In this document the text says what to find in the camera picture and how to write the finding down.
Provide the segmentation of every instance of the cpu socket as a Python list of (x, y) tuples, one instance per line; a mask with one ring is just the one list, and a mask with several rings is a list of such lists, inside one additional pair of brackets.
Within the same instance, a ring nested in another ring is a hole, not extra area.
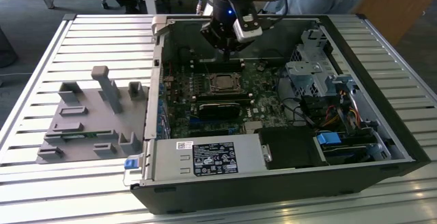
[(211, 74), (210, 92), (214, 94), (242, 93), (239, 78), (240, 76), (236, 73)]

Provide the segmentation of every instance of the jeans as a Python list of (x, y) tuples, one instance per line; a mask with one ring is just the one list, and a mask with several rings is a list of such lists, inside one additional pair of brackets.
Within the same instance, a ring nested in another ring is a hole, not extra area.
[(361, 0), (287, 0), (288, 14), (347, 14)]

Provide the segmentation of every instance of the gray plastic block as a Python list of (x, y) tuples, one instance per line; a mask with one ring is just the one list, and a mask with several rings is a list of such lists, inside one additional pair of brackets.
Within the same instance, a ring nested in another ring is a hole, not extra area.
[(116, 149), (111, 143), (95, 143), (95, 148), (92, 150), (99, 156), (116, 154)]
[[(133, 84), (117, 89), (121, 112), (115, 114), (109, 100), (103, 100), (100, 97), (99, 88), (79, 90), (73, 85), (63, 86), (69, 87), (71, 92), (75, 93), (80, 106), (60, 101), (41, 150), (45, 152), (45, 149), (57, 147), (61, 157), (49, 157), (45, 156), (47, 153), (39, 153), (36, 163), (127, 158), (129, 155), (139, 154), (143, 149), (148, 88)], [(139, 87), (141, 90), (137, 93), (144, 94), (144, 99), (131, 99), (132, 89)], [(104, 151), (103, 149), (96, 152), (95, 144), (101, 143), (112, 145), (111, 153), (100, 152)]]
[(117, 133), (115, 130), (111, 131), (97, 131), (96, 136), (103, 140), (117, 140)]
[(117, 88), (115, 82), (108, 79), (109, 69), (105, 65), (95, 66), (91, 71), (91, 77), (99, 82), (104, 96), (109, 102), (113, 113), (123, 111), (121, 104), (117, 100)]
[(120, 134), (120, 137), (117, 139), (117, 145), (121, 147), (121, 150), (127, 154), (133, 154), (141, 148), (141, 142), (137, 140), (133, 133), (131, 133), (131, 139), (129, 140), (127, 140), (124, 138), (124, 135)]
[(68, 103), (79, 103), (76, 94), (81, 93), (81, 89), (76, 82), (64, 82), (59, 88), (59, 96), (61, 100)]
[(60, 132), (45, 133), (44, 140), (49, 145), (59, 145), (65, 143), (65, 140), (61, 138), (60, 134)]
[(60, 109), (59, 114), (65, 116), (84, 115), (88, 113), (88, 109), (84, 106), (71, 106)]
[(145, 95), (140, 82), (129, 82), (129, 96), (131, 100), (144, 100)]
[(60, 159), (61, 155), (63, 152), (56, 146), (47, 146), (39, 150), (39, 156), (45, 160)]
[(83, 130), (83, 124), (79, 122), (75, 123), (55, 123), (52, 127), (55, 132), (76, 132)]

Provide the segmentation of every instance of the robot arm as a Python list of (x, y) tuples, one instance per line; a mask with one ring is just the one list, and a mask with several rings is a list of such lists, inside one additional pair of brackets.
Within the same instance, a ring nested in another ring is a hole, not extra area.
[(202, 34), (226, 58), (262, 35), (262, 28), (254, 0), (212, 0), (212, 5), (212, 18), (202, 27)]

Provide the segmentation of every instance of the aluminum slotted table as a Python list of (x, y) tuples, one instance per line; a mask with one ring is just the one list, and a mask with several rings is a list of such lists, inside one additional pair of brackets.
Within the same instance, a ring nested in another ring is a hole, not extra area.
[[(437, 98), (375, 28), (353, 15), (330, 17), (407, 128), (437, 159)], [(123, 185), (124, 159), (37, 165), (63, 81), (95, 88), (95, 65), (119, 87), (149, 81), (151, 15), (65, 19), (0, 132), (0, 223), (410, 223), (437, 218), (437, 164), (386, 179), (358, 194), (152, 215)], [(346, 65), (338, 63), (347, 73)]]

